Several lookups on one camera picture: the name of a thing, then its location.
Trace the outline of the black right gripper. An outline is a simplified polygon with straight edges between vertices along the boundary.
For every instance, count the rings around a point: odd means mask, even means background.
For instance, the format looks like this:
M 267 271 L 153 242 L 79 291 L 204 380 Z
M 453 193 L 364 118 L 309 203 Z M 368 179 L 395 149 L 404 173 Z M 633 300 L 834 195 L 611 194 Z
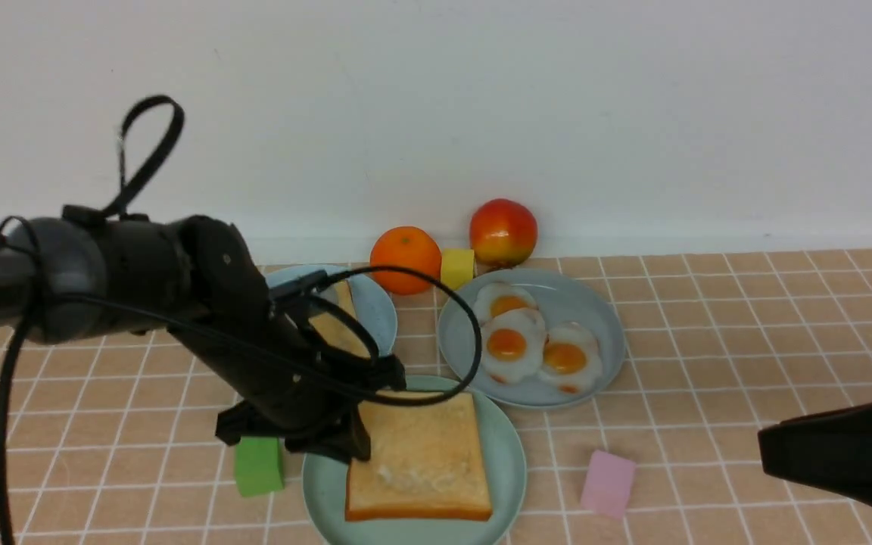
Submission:
M 872 508 L 872 401 L 769 425 L 758 448 L 765 474 Z

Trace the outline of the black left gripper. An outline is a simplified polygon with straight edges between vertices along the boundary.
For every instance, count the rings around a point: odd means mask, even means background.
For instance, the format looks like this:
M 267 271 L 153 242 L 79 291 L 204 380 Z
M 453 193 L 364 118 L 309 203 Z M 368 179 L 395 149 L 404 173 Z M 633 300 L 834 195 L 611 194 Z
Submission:
M 177 222 L 191 263 L 192 297 L 205 309 L 192 327 L 170 334 L 224 379 L 241 401 L 216 417 L 215 438 L 281 438 L 292 453 L 367 462 L 371 439 L 359 404 L 407 386 L 404 366 L 383 356 L 363 325 L 328 308 L 366 342 L 369 359 L 330 358 L 309 323 L 313 294 L 349 279 L 349 270 L 315 270 L 269 288 L 237 228 L 195 215 Z

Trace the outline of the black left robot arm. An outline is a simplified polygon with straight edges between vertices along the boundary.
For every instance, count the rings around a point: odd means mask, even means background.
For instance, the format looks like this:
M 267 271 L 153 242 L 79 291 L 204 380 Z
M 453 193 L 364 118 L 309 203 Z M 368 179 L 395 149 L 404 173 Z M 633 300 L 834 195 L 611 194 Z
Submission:
M 402 391 L 404 366 L 322 299 L 345 273 L 274 289 L 235 227 L 205 216 L 83 225 L 55 218 L 0 232 L 0 325 L 56 345 L 167 330 L 232 387 L 215 435 L 283 438 L 291 452 L 367 461 L 357 406 Z

